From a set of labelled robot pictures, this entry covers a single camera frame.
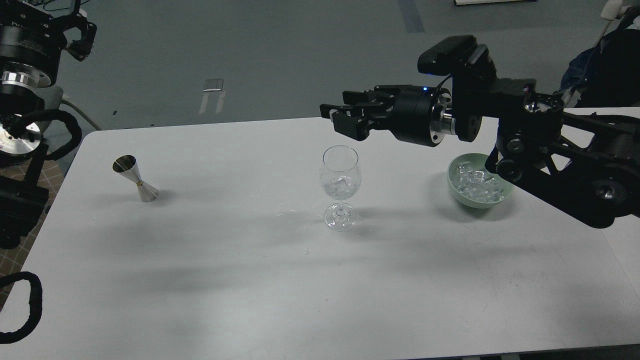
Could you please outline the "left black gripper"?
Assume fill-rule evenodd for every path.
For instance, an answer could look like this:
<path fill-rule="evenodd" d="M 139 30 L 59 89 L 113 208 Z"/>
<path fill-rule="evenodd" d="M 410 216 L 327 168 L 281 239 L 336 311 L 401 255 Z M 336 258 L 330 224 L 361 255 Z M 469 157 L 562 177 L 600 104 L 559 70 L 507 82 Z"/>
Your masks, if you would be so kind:
<path fill-rule="evenodd" d="M 13 64 L 36 75 L 37 87 L 55 85 L 62 50 L 79 62 L 89 57 L 98 27 L 82 12 L 80 0 L 70 13 L 55 17 L 21 0 L 0 1 L 1 64 Z M 67 42 L 65 32 L 76 29 L 80 38 Z"/>

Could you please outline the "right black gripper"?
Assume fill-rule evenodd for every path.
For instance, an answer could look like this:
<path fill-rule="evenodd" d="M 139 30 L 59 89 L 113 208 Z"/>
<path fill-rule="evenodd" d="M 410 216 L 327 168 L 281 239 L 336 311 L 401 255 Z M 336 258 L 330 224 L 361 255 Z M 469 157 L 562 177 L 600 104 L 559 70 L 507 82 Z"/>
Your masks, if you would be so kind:
<path fill-rule="evenodd" d="M 436 147 L 453 134 L 448 89 L 376 85 L 345 90 L 342 101 L 343 105 L 321 104 L 320 116 L 331 120 L 335 132 L 355 141 L 365 141 L 371 130 L 390 130 L 399 141 Z"/>

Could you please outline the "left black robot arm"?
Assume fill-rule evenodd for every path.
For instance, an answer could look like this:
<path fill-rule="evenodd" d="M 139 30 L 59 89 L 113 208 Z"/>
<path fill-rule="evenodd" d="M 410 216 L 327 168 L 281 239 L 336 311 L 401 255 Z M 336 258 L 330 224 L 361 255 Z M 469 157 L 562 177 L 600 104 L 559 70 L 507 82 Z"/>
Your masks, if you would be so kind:
<path fill-rule="evenodd" d="M 47 108 L 38 95 L 56 84 L 64 51 L 79 62 L 92 51 L 98 28 L 82 4 L 72 0 L 66 14 L 54 16 L 29 0 L 1 2 L 1 166 L 27 164 L 23 178 L 1 178 L 2 250 L 18 248 L 45 210 L 50 191 L 38 184 L 45 162 L 82 141 L 77 118 Z"/>

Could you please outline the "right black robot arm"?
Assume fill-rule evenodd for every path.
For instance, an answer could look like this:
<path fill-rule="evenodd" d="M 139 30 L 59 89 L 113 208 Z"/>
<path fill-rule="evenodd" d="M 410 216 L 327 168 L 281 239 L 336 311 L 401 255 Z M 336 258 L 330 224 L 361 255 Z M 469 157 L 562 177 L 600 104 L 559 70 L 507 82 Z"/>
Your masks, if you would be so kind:
<path fill-rule="evenodd" d="M 386 130 L 427 147 L 446 135 L 472 142 L 483 118 L 493 117 L 490 173 L 592 228 L 639 215 L 638 118 L 566 112 L 562 96 L 536 92 L 534 79 L 498 77 L 489 49 L 473 35 L 428 48 L 417 69 L 450 77 L 452 90 L 403 84 L 344 91 L 343 104 L 322 104 L 320 115 L 355 141 Z"/>

